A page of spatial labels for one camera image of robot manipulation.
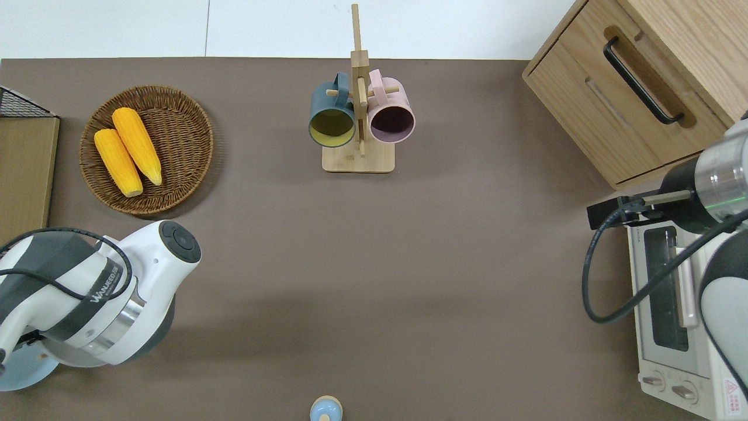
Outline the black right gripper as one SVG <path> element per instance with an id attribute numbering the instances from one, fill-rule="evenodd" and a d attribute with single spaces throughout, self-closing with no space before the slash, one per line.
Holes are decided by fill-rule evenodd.
<path id="1" fill-rule="evenodd" d="M 590 230 L 599 229 L 604 221 L 619 209 L 623 209 L 623 211 L 619 216 L 612 219 L 610 227 L 648 226 L 666 221 L 663 213 L 656 210 L 654 205 L 646 205 L 642 197 L 638 195 L 619 195 L 587 207 L 587 220 Z"/>

